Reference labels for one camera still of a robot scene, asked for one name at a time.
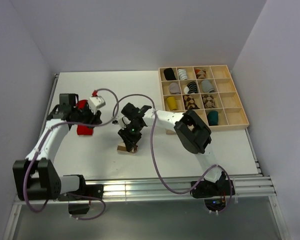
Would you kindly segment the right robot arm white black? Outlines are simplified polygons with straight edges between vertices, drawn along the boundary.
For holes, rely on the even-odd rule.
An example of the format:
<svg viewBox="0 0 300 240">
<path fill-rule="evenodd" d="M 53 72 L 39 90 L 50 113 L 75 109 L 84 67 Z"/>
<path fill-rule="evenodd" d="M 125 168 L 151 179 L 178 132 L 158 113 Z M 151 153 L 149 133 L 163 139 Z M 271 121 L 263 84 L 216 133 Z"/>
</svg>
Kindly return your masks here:
<svg viewBox="0 0 300 240">
<path fill-rule="evenodd" d="M 208 125 L 192 109 L 186 112 L 171 112 L 157 110 L 149 105 L 142 108 L 127 103 L 121 111 L 121 116 L 115 121 L 120 126 L 118 131 L 127 152 L 133 152 L 138 148 L 138 141 L 142 137 L 142 129 L 151 127 L 154 134 L 155 127 L 173 131 L 178 136 L 182 146 L 191 154 L 202 155 L 201 167 L 204 169 L 204 177 L 191 187 L 195 189 L 199 184 L 212 195 L 219 194 L 226 182 L 226 173 L 218 165 L 216 157 L 210 146 L 212 142 L 211 130 Z"/>
</svg>

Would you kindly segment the dark green reindeer sock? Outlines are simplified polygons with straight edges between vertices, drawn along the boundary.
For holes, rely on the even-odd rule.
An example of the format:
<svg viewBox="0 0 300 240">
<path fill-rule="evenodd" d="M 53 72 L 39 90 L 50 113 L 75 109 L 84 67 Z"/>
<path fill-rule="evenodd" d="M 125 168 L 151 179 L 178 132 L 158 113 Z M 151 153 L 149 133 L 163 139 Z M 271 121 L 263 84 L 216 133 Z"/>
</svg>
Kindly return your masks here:
<svg viewBox="0 0 300 240">
<path fill-rule="evenodd" d="M 207 114 L 207 121 L 210 126 L 219 125 L 219 113 L 215 110 L 209 111 Z"/>
</svg>

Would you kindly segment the brown striped sock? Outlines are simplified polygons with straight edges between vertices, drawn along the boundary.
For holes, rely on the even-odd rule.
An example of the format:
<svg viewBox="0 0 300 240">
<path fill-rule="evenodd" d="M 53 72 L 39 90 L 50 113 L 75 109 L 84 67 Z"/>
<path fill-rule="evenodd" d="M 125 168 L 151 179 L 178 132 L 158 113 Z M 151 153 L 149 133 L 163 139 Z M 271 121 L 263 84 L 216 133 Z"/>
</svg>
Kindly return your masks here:
<svg viewBox="0 0 300 240">
<path fill-rule="evenodd" d="M 130 151 L 128 151 L 124 142 L 120 142 L 117 145 L 117 152 L 121 154 L 135 154 L 137 151 L 138 151 L 137 146 L 132 148 Z"/>
</svg>

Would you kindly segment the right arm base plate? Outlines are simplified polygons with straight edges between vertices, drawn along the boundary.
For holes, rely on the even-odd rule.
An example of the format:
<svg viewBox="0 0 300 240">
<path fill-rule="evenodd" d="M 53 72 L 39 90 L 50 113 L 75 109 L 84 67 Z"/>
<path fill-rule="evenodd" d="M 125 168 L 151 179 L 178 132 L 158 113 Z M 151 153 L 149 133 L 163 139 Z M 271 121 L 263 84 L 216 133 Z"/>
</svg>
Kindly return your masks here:
<svg viewBox="0 0 300 240">
<path fill-rule="evenodd" d="M 217 198 L 221 196 L 235 195 L 235 188 L 233 181 L 217 181 L 212 183 L 207 180 L 202 180 L 200 183 L 190 191 L 190 195 L 195 199 L 203 198 Z"/>
</svg>

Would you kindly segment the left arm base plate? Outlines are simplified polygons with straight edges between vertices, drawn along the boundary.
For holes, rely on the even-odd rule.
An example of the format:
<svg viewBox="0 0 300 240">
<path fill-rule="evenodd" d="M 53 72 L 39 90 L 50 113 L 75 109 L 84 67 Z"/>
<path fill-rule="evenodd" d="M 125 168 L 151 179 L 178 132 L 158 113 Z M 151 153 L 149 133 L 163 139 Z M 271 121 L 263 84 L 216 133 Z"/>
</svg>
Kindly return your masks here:
<svg viewBox="0 0 300 240">
<path fill-rule="evenodd" d="M 64 201 L 84 201 L 90 200 L 90 198 L 102 199 L 104 193 L 103 184 L 92 184 L 86 185 L 83 190 L 77 190 L 70 193 L 64 193 L 60 195 L 57 200 Z"/>
</svg>

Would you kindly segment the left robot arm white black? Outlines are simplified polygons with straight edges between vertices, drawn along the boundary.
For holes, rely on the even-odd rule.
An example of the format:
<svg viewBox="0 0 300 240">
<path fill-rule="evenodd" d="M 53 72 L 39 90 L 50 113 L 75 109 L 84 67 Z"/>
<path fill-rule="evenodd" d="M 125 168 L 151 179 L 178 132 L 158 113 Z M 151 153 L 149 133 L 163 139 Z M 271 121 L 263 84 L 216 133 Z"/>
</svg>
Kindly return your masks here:
<svg viewBox="0 0 300 240">
<path fill-rule="evenodd" d="M 56 200 L 69 193 L 76 200 L 86 197 L 88 188 L 81 174 L 59 176 L 53 161 L 71 127 L 93 129 L 102 124 L 100 109 L 106 102 L 93 95 L 79 100 L 76 93 L 61 93 L 59 103 L 46 118 L 44 131 L 24 160 L 14 162 L 12 171 L 18 198 L 22 201 Z"/>
</svg>

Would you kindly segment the red sock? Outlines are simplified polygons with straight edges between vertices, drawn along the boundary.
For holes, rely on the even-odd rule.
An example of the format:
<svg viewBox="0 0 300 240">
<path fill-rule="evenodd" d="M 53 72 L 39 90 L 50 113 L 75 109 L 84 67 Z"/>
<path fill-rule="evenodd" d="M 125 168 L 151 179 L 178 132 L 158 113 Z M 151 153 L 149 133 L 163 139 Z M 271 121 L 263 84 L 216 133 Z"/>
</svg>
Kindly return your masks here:
<svg viewBox="0 0 300 240">
<path fill-rule="evenodd" d="M 91 111 L 88 105 L 88 100 L 83 99 L 78 101 L 76 108 L 79 112 L 78 121 L 83 124 L 90 124 Z M 76 133 L 78 136 L 92 136 L 93 128 L 85 125 L 77 125 Z"/>
</svg>

